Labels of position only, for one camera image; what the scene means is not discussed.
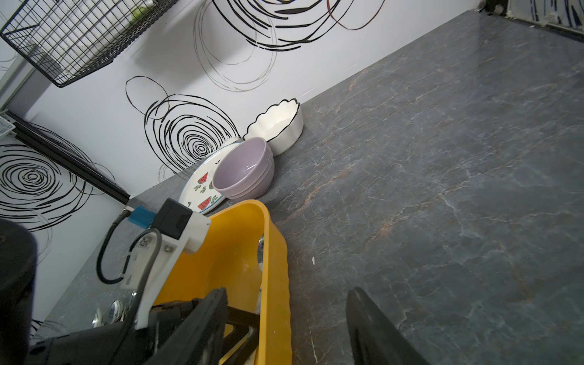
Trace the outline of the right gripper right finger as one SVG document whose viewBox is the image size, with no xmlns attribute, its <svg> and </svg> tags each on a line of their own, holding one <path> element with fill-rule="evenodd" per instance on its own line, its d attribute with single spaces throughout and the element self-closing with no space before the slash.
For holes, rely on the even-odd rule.
<svg viewBox="0 0 584 365">
<path fill-rule="evenodd" d="M 355 364 L 429 364 L 362 288 L 349 290 L 345 313 Z"/>
</svg>

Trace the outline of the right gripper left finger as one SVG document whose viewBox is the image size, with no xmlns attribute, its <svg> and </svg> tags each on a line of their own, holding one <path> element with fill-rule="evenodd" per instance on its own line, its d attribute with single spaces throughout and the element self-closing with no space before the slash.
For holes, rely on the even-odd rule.
<svg viewBox="0 0 584 365">
<path fill-rule="evenodd" d="M 147 364 L 217 364 L 222 358 L 228 319 L 225 289 L 215 289 L 199 302 Z"/>
</svg>

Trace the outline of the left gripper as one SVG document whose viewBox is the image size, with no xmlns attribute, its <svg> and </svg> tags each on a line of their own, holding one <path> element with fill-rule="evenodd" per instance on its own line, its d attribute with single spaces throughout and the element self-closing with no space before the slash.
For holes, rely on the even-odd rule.
<svg viewBox="0 0 584 365">
<path fill-rule="evenodd" d="M 152 307 L 149 325 L 122 335 L 117 323 L 45 339 L 30 347 L 27 364 L 147 364 L 202 301 L 175 301 Z M 259 345 L 260 316 L 228 306 L 222 357 L 244 364 Z"/>
</svg>

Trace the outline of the cow pattern handle spoon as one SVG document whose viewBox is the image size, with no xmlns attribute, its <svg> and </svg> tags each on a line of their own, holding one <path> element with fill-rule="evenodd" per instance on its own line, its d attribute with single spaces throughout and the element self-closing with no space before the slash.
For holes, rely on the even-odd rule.
<svg viewBox="0 0 584 365">
<path fill-rule="evenodd" d="M 96 312 L 94 313 L 94 318 L 92 319 L 92 322 L 91 322 L 91 328 L 95 329 L 95 328 L 102 327 L 102 326 L 103 326 L 103 316 L 102 316 L 100 308 L 97 308 Z"/>
</svg>

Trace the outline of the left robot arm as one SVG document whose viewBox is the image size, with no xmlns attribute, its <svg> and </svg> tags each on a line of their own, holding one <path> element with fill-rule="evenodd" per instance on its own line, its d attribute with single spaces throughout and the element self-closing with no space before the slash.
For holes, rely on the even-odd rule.
<svg viewBox="0 0 584 365">
<path fill-rule="evenodd" d="M 152 307 L 146 328 L 130 319 L 30 345 L 37 242 L 1 222 L 3 364 L 245 364 L 259 346 L 259 315 L 228 306 L 225 289 Z"/>
</svg>

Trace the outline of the yellow storage box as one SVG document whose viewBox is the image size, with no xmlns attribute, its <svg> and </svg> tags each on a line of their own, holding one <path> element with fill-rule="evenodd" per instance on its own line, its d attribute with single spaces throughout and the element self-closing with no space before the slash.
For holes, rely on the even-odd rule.
<svg viewBox="0 0 584 365">
<path fill-rule="evenodd" d="M 155 302 L 203 298 L 222 287 L 230 307 L 260 315 L 256 362 L 290 364 L 287 243 L 260 201 L 213 214 L 201 248 L 180 255 Z"/>
</svg>

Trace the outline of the watermelon pattern plate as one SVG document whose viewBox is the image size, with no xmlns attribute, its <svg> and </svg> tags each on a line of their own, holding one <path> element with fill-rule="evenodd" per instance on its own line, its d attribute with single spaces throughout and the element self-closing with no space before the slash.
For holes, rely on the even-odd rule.
<svg viewBox="0 0 584 365">
<path fill-rule="evenodd" d="M 199 214 L 208 214 L 217 208 L 225 197 L 213 186 L 214 173 L 220 162 L 243 141 L 229 138 L 219 149 L 211 153 L 187 181 L 179 203 Z"/>
</svg>

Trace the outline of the purple bowl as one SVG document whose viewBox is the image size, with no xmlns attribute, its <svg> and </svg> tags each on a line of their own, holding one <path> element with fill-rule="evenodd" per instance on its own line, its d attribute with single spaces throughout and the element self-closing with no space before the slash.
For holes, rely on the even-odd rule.
<svg viewBox="0 0 584 365">
<path fill-rule="evenodd" d="M 238 144 L 221 160 L 212 185 L 227 199 L 241 202 L 264 195 L 274 176 L 272 149 L 266 140 L 254 137 Z"/>
</svg>

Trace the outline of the white scalloped bowl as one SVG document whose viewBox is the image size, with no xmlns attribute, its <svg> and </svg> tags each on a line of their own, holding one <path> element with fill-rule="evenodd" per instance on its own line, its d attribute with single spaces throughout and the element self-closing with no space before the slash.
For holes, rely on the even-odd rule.
<svg viewBox="0 0 584 365">
<path fill-rule="evenodd" d="M 243 140 L 263 138 L 275 157 L 288 151 L 304 130 L 301 103 L 293 98 L 271 105 L 246 130 Z"/>
</svg>

